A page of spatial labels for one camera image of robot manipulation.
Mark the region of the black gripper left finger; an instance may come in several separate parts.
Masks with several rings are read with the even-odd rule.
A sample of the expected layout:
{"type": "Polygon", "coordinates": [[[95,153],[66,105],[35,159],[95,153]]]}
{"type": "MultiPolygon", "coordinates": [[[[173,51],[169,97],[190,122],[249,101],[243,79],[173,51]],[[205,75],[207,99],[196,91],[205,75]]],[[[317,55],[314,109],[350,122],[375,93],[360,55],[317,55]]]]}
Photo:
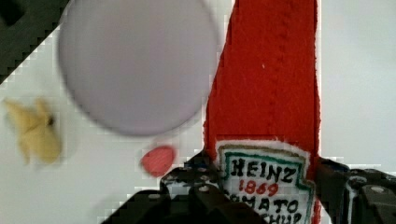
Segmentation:
{"type": "Polygon", "coordinates": [[[250,206],[231,201],[205,151],[138,191],[101,224],[265,224],[250,206]]]}

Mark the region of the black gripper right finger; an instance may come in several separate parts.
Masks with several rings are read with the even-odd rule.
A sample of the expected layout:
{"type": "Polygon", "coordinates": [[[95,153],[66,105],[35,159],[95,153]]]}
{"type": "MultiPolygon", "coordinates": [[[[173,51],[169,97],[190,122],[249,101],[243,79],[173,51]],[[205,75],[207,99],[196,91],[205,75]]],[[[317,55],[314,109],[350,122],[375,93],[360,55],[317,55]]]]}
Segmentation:
{"type": "Polygon", "coordinates": [[[396,177],[319,157],[316,196],[332,224],[396,224],[396,177]]]}

